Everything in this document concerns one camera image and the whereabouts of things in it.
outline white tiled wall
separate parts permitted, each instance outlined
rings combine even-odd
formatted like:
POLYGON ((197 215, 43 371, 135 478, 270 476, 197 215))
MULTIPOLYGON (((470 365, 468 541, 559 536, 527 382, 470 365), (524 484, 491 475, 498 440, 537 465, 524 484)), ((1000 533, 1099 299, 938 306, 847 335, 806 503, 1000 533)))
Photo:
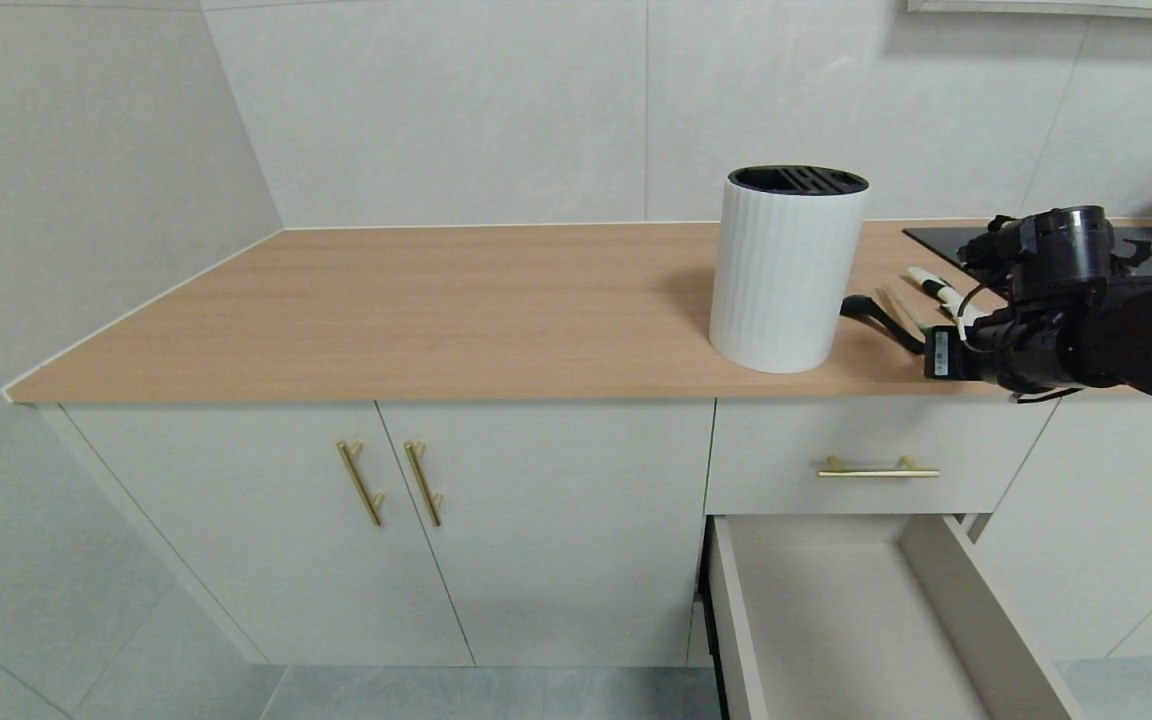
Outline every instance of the white tiled wall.
POLYGON ((643 3, 210 13, 289 227, 643 218, 643 3))
MULTIPOLYGON (((0 1, 0 386, 278 227, 196 0, 0 1)), ((0 399, 0 717, 256 717, 278 670, 0 399)))
POLYGON ((1152 20, 904 5, 204 1, 288 227, 712 220, 776 161, 872 218, 1152 214, 1152 20))
POLYGON ((0 6, 0 386, 278 227, 200 13, 0 6))

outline wooden countertop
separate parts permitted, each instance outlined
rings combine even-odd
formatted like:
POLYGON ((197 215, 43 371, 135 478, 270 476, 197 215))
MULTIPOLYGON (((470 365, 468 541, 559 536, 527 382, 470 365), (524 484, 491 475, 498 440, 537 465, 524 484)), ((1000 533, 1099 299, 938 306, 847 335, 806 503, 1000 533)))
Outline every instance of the wooden countertop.
MULTIPOLYGON (((908 265, 972 282, 865 223, 849 291, 908 265)), ((717 223, 282 232, 15 382, 15 402, 713 397, 1001 393, 930 382, 840 319, 826 364, 756 373, 708 344, 717 223)), ((934 302, 909 286, 930 320, 934 302)))

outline floor tile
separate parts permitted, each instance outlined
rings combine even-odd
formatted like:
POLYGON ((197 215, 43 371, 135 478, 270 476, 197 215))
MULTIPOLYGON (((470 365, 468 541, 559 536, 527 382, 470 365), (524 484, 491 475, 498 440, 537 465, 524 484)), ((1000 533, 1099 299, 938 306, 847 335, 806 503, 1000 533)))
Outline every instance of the floor tile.
POLYGON ((291 667, 265 720, 536 720, 545 670, 291 667))

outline robotic arm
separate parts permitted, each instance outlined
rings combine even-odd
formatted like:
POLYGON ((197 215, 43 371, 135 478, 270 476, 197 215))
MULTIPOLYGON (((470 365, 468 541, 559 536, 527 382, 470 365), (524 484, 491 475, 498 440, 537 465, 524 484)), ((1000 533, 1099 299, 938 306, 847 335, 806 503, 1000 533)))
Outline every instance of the robotic arm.
POLYGON ((1129 275, 1114 242, 1098 206, 993 220, 958 256, 1007 306, 929 329, 924 374, 1038 396, 1023 402, 1117 384, 1152 395, 1152 276, 1129 275))

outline backsplash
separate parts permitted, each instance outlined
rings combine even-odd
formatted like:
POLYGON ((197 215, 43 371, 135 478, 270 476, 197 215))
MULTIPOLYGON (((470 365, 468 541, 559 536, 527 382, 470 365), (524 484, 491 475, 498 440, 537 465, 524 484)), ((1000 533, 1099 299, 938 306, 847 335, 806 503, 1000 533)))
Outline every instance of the backsplash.
POLYGON ((819 162, 870 218, 1152 215, 1152 20, 904 0, 205 1, 287 227, 713 220, 819 162))

